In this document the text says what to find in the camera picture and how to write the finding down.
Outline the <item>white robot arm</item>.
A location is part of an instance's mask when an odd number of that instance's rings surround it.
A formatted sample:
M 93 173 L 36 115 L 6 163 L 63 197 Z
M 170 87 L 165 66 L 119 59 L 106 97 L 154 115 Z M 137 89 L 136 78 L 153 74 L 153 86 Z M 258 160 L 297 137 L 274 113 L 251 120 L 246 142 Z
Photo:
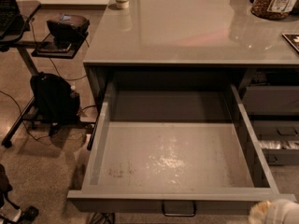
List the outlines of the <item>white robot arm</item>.
M 285 199 L 254 204 L 248 216 L 249 224 L 299 224 L 299 204 Z

